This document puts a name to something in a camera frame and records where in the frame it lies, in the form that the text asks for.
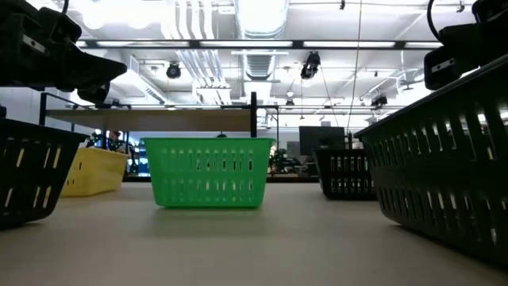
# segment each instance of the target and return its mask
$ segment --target fluorescent light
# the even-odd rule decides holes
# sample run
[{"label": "fluorescent light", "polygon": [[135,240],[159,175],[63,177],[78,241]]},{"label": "fluorescent light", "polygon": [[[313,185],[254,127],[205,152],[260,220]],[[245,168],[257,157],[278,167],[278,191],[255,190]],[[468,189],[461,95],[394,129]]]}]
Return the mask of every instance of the fluorescent light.
[{"label": "fluorescent light", "polygon": [[242,41],[202,41],[202,47],[269,47],[281,48],[290,47],[293,45],[292,41],[257,41],[257,40],[242,40]]},{"label": "fluorescent light", "polygon": [[153,105],[150,105],[150,104],[144,104],[144,105],[139,105],[139,106],[136,106],[134,105],[134,108],[135,109],[143,109],[143,108],[164,108],[165,106],[164,105],[156,105],[156,104],[153,104]]},{"label": "fluorescent light", "polygon": [[87,43],[85,41],[76,41],[76,46],[78,46],[80,48],[86,47]]},{"label": "fluorescent light", "polygon": [[185,48],[189,46],[188,41],[97,41],[101,47],[108,48],[158,48],[158,47],[178,47]]},{"label": "fluorescent light", "polygon": [[306,48],[393,48],[393,41],[304,41]]},{"label": "fluorescent light", "polygon": [[217,11],[220,15],[234,15],[236,13],[235,7],[233,6],[219,6]]},{"label": "fluorescent light", "polygon": [[176,108],[181,109],[219,109],[218,105],[175,105]]},{"label": "fluorescent light", "polygon": [[232,51],[234,56],[287,56],[289,52],[280,51]]},{"label": "fluorescent light", "polygon": [[408,42],[406,48],[439,48],[442,45],[440,42]]}]

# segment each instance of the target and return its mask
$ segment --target table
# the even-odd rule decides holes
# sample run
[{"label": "table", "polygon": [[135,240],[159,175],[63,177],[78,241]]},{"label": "table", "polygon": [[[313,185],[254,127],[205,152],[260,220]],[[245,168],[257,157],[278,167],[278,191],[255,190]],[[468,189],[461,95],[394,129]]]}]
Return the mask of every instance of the table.
[{"label": "table", "polygon": [[508,274],[413,234],[375,202],[269,184],[259,210],[176,211],[149,184],[61,199],[0,232],[2,285],[508,285]]}]

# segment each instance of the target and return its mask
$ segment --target monitor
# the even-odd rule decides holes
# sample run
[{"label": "monitor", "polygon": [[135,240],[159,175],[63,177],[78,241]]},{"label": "monitor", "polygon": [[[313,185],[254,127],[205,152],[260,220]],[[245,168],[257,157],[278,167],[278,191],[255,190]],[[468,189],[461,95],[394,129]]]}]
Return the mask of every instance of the monitor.
[{"label": "monitor", "polygon": [[344,127],[300,126],[300,155],[315,149],[345,149]]}]

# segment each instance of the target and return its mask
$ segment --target security camera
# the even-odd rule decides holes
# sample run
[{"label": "security camera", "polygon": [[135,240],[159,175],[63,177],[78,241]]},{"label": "security camera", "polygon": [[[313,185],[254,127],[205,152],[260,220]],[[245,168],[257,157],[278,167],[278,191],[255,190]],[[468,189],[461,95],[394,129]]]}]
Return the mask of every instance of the security camera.
[{"label": "security camera", "polygon": [[166,75],[169,79],[178,79],[182,72],[180,71],[178,62],[171,62],[169,68],[167,68]]},{"label": "security camera", "polygon": [[318,52],[310,52],[307,60],[305,61],[302,73],[302,79],[312,79],[318,73],[318,67],[321,65],[321,57]]}]

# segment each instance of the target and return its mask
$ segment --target ceiling duct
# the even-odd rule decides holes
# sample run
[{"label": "ceiling duct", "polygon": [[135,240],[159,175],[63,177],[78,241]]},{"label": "ceiling duct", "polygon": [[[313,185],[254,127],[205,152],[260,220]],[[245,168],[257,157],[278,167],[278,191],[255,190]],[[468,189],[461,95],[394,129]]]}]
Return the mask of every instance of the ceiling duct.
[{"label": "ceiling duct", "polygon": [[140,75],[139,71],[139,62],[133,56],[130,56],[129,70],[125,73],[127,82],[134,85],[137,89],[143,92],[143,94],[153,97],[159,102],[159,104],[167,103],[166,99],[164,99],[164,93],[158,88],[149,84],[148,81]]},{"label": "ceiling duct", "polygon": [[[286,25],[288,0],[235,0],[237,31],[241,39],[279,39]],[[275,66],[274,56],[243,56],[245,73],[252,80],[267,80]]]}]

